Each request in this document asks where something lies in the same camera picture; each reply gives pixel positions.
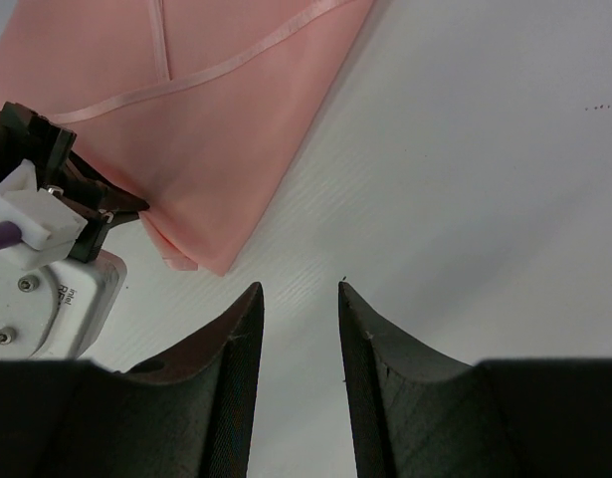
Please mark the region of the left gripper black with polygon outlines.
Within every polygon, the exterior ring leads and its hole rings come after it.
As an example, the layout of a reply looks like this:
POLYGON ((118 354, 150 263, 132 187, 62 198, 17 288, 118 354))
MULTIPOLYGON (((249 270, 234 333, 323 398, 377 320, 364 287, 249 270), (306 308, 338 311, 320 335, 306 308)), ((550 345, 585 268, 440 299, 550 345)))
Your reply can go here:
POLYGON ((37 187, 56 187, 58 193, 92 212, 84 237, 69 257, 80 262, 97 258, 106 232, 139 219, 148 203, 112 184, 73 151, 77 135, 36 112, 7 103, 0 111, 0 184, 22 161, 32 163, 37 187))

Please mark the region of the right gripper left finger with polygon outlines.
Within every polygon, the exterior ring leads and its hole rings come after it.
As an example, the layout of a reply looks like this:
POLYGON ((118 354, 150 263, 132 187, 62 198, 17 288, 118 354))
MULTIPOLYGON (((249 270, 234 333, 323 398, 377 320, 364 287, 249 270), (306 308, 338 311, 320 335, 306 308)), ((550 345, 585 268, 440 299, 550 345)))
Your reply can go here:
POLYGON ((0 477, 245 476, 263 328, 255 283, 127 372, 0 360, 0 477))

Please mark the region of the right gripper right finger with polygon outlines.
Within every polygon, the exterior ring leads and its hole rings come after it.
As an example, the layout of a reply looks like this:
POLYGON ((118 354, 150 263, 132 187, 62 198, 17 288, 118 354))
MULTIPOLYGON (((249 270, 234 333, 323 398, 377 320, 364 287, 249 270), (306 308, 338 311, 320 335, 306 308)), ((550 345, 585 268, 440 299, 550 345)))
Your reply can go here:
POLYGON ((612 477, 612 358, 462 363, 349 284, 338 320, 361 477, 612 477))

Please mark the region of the pink cloth napkin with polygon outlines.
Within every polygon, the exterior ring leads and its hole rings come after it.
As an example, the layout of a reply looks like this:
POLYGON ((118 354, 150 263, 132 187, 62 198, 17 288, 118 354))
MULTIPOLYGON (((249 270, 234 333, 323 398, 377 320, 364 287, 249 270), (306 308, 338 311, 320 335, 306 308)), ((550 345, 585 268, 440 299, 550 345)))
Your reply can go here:
POLYGON ((176 270, 224 275, 297 154, 368 1, 20 1, 0 37, 0 108, 77 135, 144 199, 176 270))

